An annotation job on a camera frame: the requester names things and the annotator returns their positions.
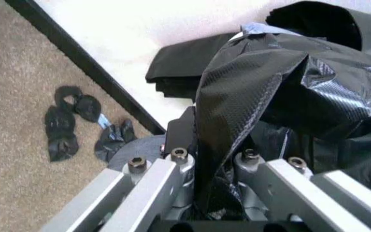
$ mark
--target beige carpet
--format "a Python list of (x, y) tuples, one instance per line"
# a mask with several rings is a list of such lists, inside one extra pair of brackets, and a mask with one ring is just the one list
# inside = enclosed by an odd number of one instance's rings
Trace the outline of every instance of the beige carpet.
[(48, 162), (43, 117), (62, 85), (78, 85), (95, 96), (112, 122), (131, 118), (138, 137), (150, 134), (0, 0), (0, 231), (38, 230), (106, 166), (94, 155), (99, 125), (79, 116), (78, 153)]

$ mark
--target white mattress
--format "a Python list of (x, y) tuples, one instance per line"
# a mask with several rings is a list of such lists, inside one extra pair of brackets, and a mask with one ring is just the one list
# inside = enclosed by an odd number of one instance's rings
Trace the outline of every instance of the white mattress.
[[(35, 0), (162, 127), (192, 105), (164, 98), (145, 81), (163, 46), (238, 31), (240, 24), (264, 22), (274, 8), (296, 0)], [(368, 0), (323, 0), (371, 13)]]

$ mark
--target black frame edge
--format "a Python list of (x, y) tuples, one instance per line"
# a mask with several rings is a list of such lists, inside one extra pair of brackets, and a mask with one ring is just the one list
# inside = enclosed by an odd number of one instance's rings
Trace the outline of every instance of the black frame edge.
[(165, 129), (33, 0), (5, 0), (152, 134)]

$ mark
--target bolt head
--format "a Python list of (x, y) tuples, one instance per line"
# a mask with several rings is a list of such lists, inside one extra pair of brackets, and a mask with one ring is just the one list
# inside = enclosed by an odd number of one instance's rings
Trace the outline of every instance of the bolt head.
[(290, 157), (287, 162), (300, 172), (304, 172), (307, 168), (306, 162), (299, 157)]
[(243, 151), (242, 161), (245, 163), (257, 163), (260, 159), (260, 154), (254, 149), (246, 149)]
[(188, 152), (182, 147), (174, 148), (171, 151), (171, 160), (177, 164), (185, 164), (188, 160)]
[(143, 157), (134, 157), (128, 161), (128, 170), (131, 173), (142, 173), (147, 169), (147, 160)]

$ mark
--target metal bracket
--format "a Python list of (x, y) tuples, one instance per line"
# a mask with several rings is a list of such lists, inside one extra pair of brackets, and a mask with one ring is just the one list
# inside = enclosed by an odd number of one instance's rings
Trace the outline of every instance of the metal bracket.
[(259, 165), (244, 182), (268, 207), (273, 220), (294, 214), (316, 232), (371, 231), (283, 159)]
[(120, 205), (132, 187), (129, 176), (104, 169), (40, 231), (92, 231), (107, 213)]
[(311, 181), (371, 228), (371, 190), (342, 171), (315, 175)]
[(155, 218), (169, 211), (182, 183), (176, 163), (157, 159), (101, 231), (147, 231)]

